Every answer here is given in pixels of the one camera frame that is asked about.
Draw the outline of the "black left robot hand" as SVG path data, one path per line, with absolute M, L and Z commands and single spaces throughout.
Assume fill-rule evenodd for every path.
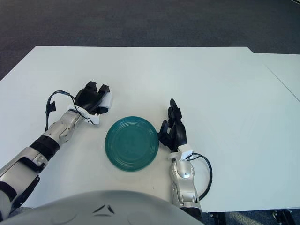
M 100 106 L 104 97 L 110 93 L 109 86 L 103 84 L 97 90 L 95 82 L 88 82 L 75 97 L 75 105 L 85 109 L 89 114 L 104 114 L 109 111 L 108 106 Z

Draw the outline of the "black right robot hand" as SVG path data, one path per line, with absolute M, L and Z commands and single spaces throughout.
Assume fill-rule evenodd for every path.
M 187 135 L 181 121 L 182 114 L 175 100 L 171 98 L 168 108 L 168 120 L 164 120 L 160 131 L 157 133 L 159 141 L 171 152 L 177 152 L 178 147 L 187 144 Z

